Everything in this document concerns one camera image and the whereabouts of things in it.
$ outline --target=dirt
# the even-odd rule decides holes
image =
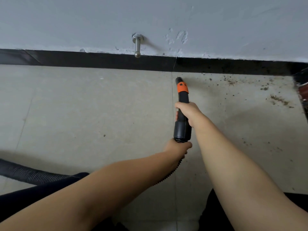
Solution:
[[[281,102],[281,103],[283,103],[283,105],[288,105],[289,104],[289,101],[285,101],[283,98],[281,98],[281,97],[277,97],[277,96],[275,96],[275,95],[271,95],[270,96],[273,100],[275,100],[275,101],[279,101],[279,102]]]

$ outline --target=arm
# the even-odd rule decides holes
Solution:
[[[235,230],[308,230],[308,213],[292,203],[196,104],[176,103],[175,107],[195,128],[206,170]]]
[[[191,147],[172,139],[164,152],[103,167],[9,217],[0,230],[91,230],[173,171]]]

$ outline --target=tiled floor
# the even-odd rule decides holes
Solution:
[[[0,65],[0,158],[74,174],[162,150],[175,78],[286,192],[308,194],[308,125],[291,77]],[[130,230],[197,230],[212,188],[195,134],[170,178],[116,215]],[[0,193],[31,185],[0,177]]]

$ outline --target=black hose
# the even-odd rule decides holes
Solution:
[[[70,175],[50,173],[0,159],[0,175],[33,185],[58,181]]]

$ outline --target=hand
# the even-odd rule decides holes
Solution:
[[[193,102],[189,102],[189,104],[176,102],[175,108],[179,108],[182,111],[182,113],[188,118],[188,123],[193,128],[200,120],[206,119],[206,116],[200,111],[198,106]],[[178,116],[178,111],[176,112],[175,120],[177,120],[177,116]]]
[[[187,150],[191,147],[191,142],[177,143],[174,139],[170,139],[164,148],[164,152],[170,152],[176,157],[176,161],[179,161],[187,154]]]

